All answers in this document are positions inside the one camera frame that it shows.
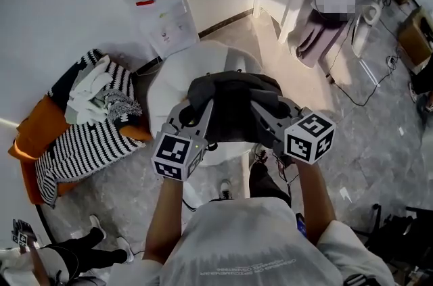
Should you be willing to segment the cardboard box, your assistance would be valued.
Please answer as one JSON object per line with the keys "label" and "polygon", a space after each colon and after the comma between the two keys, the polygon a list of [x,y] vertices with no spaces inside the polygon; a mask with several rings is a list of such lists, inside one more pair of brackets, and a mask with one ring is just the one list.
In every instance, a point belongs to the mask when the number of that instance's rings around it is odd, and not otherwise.
{"label": "cardboard box", "polygon": [[414,9],[401,24],[398,43],[405,51],[405,64],[418,73],[433,53],[433,19],[423,7]]}

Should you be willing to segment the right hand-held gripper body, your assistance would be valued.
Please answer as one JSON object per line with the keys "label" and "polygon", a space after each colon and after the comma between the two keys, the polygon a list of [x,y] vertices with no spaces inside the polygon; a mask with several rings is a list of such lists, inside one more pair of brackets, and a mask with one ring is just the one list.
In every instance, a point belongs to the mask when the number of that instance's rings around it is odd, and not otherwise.
{"label": "right hand-held gripper body", "polygon": [[294,118],[273,117],[272,129],[278,158],[288,156],[311,165],[332,148],[336,124],[320,112],[304,111]]}

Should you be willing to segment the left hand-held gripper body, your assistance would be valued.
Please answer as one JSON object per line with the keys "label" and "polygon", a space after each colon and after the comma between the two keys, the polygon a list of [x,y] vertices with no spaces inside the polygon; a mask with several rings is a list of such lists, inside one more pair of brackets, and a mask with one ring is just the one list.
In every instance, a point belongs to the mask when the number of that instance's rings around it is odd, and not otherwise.
{"label": "left hand-held gripper body", "polygon": [[206,153],[208,142],[202,130],[164,123],[156,135],[152,155],[154,172],[176,181],[186,181]]}

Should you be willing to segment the pile of white clothes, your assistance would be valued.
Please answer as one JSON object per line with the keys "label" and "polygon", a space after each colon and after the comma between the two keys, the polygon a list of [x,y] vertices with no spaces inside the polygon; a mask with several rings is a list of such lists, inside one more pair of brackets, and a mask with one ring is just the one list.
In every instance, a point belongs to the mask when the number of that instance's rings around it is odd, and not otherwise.
{"label": "pile of white clothes", "polygon": [[94,66],[88,65],[78,72],[67,101],[65,119],[68,124],[89,124],[103,122],[108,110],[102,93],[113,78],[106,72],[110,58],[105,55]]}

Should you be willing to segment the white egg-shaped chair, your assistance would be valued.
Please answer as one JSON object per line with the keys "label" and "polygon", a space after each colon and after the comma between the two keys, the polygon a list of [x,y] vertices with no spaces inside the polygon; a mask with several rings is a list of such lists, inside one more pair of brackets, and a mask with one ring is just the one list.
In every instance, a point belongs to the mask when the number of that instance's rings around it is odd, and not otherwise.
{"label": "white egg-shaped chair", "polygon": [[259,61],[250,53],[218,41],[203,41],[170,55],[153,79],[147,92],[150,131],[153,137],[161,131],[172,108],[186,97],[190,84],[207,74],[241,70],[263,72]]}

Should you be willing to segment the person's white T-shirt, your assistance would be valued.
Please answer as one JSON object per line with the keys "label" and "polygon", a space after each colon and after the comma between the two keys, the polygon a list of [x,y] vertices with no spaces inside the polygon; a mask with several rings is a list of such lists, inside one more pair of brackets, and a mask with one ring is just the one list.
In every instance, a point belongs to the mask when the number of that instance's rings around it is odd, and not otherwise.
{"label": "person's white T-shirt", "polygon": [[165,263],[113,266],[107,286],[343,286],[353,275],[394,286],[350,227],[334,220],[312,244],[286,202],[264,197],[204,204]]}

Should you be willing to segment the person's black trousers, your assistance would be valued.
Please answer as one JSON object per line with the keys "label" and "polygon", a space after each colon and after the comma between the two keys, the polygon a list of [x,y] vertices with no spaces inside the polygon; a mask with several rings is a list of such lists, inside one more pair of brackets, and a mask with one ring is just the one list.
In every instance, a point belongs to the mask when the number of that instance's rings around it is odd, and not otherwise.
{"label": "person's black trousers", "polygon": [[282,191],[268,173],[268,168],[263,162],[253,163],[249,176],[250,197],[276,197],[292,206],[290,195]]}

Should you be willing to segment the person's shoe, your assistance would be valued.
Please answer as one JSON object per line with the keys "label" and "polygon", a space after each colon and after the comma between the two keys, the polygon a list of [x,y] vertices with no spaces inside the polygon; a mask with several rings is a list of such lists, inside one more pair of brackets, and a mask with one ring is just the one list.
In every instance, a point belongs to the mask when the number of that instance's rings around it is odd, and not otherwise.
{"label": "person's shoe", "polygon": [[231,192],[231,182],[227,179],[223,179],[220,184],[219,189],[219,199],[230,200],[233,199]]}
{"label": "person's shoe", "polygon": [[249,154],[249,163],[250,166],[255,164],[256,162],[260,162],[262,164],[265,164],[268,159],[267,156],[267,150],[263,145],[260,143],[257,143],[253,146],[253,148],[250,151]]}

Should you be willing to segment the grey fringed textile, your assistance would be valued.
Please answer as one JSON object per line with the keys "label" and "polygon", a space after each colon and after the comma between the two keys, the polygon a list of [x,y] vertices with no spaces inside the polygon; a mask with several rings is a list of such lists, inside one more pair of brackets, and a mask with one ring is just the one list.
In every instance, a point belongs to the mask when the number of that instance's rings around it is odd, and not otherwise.
{"label": "grey fringed textile", "polygon": [[104,100],[107,109],[108,120],[115,122],[126,116],[141,116],[142,110],[136,99],[131,99],[128,95],[117,89],[108,89],[102,92],[101,98]]}

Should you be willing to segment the person's left forearm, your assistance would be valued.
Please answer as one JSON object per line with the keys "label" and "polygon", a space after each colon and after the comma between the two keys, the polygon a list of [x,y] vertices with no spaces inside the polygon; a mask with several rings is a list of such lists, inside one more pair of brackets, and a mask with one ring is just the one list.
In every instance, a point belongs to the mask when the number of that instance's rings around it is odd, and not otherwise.
{"label": "person's left forearm", "polygon": [[164,264],[182,235],[183,182],[164,178],[145,239],[144,260]]}

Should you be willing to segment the dark grey backpack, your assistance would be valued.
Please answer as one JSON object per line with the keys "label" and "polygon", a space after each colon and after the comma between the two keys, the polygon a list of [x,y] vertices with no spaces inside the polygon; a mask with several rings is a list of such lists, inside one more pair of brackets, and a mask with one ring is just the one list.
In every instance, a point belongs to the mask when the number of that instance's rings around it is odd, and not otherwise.
{"label": "dark grey backpack", "polygon": [[281,95],[277,81],[264,74],[236,71],[207,74],[193,80],[187,99],[189,107],[180,114],[184,124],[195,126],[201,120],[210,100],[214,101],[206,132],[209,143],[260,143],[265,137],[253,114],[251,100],[277,111],[277,96]]}

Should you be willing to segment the person's left shoe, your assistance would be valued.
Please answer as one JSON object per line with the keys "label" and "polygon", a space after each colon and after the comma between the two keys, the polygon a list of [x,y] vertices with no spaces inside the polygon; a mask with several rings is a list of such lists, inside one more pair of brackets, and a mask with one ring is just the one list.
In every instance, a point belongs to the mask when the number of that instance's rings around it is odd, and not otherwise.
{"label": "person's left shoe", "polygon": [[231,182],[227,179],[223,179],[220,184],[219,189],[219,199],[230,200],[233,199],[231,192]]}

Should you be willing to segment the orange chair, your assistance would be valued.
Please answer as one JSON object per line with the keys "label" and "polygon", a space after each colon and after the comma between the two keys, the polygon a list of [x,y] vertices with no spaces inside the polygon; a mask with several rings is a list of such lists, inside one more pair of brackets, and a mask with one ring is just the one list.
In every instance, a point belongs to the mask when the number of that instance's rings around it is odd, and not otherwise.
{"label": "orange chair", "polygon": [[152,140],[146,118],[120,128],[109,120],[68,124],[55,102],[44,96],[18,126],[9,154],[18,159],[32,204],[54,207],[58,197],[81,181],[132,154]]}

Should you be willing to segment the white toilet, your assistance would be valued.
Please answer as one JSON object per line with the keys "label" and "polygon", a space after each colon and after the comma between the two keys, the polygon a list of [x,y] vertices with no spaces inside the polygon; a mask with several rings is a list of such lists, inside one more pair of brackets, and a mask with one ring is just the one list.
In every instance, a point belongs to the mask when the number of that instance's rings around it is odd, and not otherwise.
{"label": "white toilet", "polygon": [[379,22],[382,6],[376,1],[369,5],[364,5],[356,21],[352,33],[352,50],[357,57],[361,57],[363,49],[367,43],[371,29]]}

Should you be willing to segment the black-and-white striped blanket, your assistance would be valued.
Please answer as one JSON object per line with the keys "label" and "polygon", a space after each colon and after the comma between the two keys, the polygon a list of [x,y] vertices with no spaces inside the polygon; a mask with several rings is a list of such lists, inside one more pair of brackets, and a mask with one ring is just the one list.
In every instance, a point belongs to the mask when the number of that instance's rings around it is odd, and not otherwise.
{"label": "black-and-white striped blanket", "polygon": [[61,184],[86,179],[151,138],[132,73],[98,49],[82,56],[47,95],[68,125],[35,163],[39,192],[49,206]]}

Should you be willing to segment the black metal frame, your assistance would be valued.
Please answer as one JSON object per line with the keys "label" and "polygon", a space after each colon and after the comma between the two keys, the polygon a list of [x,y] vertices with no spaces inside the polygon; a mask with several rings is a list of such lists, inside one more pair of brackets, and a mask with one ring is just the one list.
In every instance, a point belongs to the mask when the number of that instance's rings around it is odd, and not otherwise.
{"label": "black metal frame", "polygon": [[385,219],[380,204],[372,210],[373,228],[354,230],[365,247],[390,267],[397,286],[433,286],[433,210],[407,206],[406,216]]}

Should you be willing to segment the person's right forearm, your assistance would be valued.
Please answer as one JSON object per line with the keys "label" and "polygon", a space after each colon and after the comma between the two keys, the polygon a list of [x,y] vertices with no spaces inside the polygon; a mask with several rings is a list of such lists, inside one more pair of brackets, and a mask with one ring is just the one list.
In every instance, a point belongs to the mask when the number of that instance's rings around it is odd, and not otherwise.
{"label": "person's right forearm", "polygon": [[304,206],[307,239],[317,245],[336,214],[327,192],[325,180],[317,164],[295,159]]}

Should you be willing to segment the person's right shoe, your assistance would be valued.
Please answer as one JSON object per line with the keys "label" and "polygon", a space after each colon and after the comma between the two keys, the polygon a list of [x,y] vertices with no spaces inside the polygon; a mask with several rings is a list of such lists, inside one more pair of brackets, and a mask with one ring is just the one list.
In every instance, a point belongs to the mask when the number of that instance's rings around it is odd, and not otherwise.
{"label": "person's right shoe", "polygon": [[253,146],[253,148],[250,151],[249,154],[249,163],[250,166],[255,164],[256,162],[260,162],[262,164],[265,164],[268,159],[267,156],[267,150],[263,145],[260,143],[257,143]]}

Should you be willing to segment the white water dispenser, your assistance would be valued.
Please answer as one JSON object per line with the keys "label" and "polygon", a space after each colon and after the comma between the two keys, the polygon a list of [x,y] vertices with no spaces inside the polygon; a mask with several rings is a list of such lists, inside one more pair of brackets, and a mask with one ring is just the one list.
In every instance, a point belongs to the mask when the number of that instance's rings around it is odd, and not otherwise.
{"label": "white water dispenser", "polygon": [[131,6],[139,31],[162,59],[200,41],[188,0],[147,0]]}

